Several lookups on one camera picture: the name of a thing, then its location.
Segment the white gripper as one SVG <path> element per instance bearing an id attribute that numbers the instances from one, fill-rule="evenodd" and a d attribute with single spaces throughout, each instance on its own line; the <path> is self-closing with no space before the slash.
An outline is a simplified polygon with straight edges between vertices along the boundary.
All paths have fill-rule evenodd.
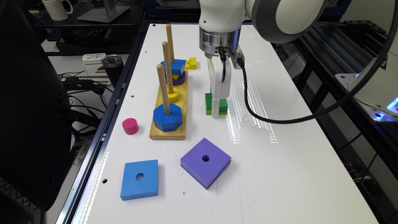
<path id="1" fill-rule="evenodd" d="M 211 115 L 212 118 L 218 118 L 220 109 L 219 99 L 228 98 L 230 93 L 231 64 L 229 59 L 222 62 L 219 56 L 208 58 L 208 71 L 210 88 L 213 95 Z"/>

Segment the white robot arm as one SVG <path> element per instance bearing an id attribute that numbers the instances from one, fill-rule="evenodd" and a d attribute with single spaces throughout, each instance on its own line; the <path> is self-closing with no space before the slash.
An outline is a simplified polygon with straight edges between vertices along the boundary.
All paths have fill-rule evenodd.
<path id="1" fill-rule="evenodd" d="M 208 62 L 212 117 L 218 117 L 220 101 L 229 97 L 231 69 L 243 58 L 239 36 L 245 20 L 263 39 L 281 44 L 304 35 L 326 4 L 326 0 L 201 0 L 200 49 Z"/>

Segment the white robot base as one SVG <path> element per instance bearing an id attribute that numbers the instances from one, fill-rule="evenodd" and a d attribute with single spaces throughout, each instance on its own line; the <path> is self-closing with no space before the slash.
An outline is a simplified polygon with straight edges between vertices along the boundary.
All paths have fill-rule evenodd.
<path id="1" fill-rule="evenodd" d="M 397 37 L 370 81 L 354 99 L 376 123 L 397 122 Z"/>

